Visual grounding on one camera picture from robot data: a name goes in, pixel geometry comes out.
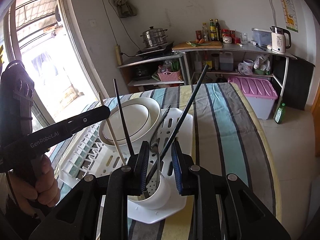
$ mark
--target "electric kettle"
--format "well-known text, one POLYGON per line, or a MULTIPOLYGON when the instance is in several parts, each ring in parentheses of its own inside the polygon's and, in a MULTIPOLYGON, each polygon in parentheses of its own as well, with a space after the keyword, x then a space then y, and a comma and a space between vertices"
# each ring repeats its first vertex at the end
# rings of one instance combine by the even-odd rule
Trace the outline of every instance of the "electric kettle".
POLYGON ((272 40, 272 50, 278 53, 285 53, 286 49, 291 47, 291 34, 288 30, 272 26, 271 28, 271 40, 272 40), (289 45, 285 44, 285 36, 287 34, 289 37, 289 45))

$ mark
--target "cutting board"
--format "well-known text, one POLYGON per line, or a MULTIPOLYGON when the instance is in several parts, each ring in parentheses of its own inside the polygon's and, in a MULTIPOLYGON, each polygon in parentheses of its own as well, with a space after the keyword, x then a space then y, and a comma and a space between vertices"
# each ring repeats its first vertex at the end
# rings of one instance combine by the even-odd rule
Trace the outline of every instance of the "cutting board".
POLYGON ((189 44, 187 44, 186 42, 182 42, 179 43, 177 45, 175 45, 174 47, 172 47, 172 50, 180 50, 180 49, 222 49, 222 44, 220 41, 205 41, 204 43, 210 43, 208 45, 205 46, 196 46, 193 47, 189 44))

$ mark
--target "tiled floor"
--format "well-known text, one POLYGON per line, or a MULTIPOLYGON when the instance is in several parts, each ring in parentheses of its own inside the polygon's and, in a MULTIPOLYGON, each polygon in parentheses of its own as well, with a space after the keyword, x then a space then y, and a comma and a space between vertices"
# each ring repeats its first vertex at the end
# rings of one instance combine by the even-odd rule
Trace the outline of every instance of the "tiled floor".
POLYGON ((305 227, 310 186, 320 174, 320 158, 315 158, 315 135, 310 112, 286 108, 281 124, 260 120, 270 144, 280 180, 282 224, 292 240, 305 227))

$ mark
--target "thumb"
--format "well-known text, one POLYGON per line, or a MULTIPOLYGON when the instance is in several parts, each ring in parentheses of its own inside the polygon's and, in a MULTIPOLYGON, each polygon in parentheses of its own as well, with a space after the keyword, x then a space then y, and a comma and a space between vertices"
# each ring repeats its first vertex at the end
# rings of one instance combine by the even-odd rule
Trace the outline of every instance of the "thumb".
POLYGON ((38 193, 34 187, 25 182, 23 179, 17 177, 14 171, 10 171, 8 174, 12 189, 15 194, 20 194, 27 199, 37 199, 38 193))

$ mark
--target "height chart poster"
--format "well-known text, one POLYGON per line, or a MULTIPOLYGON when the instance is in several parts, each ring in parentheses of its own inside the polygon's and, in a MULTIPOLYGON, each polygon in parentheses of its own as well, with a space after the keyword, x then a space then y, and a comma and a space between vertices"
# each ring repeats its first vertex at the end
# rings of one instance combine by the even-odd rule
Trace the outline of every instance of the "height chart poster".
POLYGON ((291 31, 298 32, 298 23, 296 11, 294 10, 294 5, 292 0, 281 0, 284 20, 287 26, 287 29, 291 31))

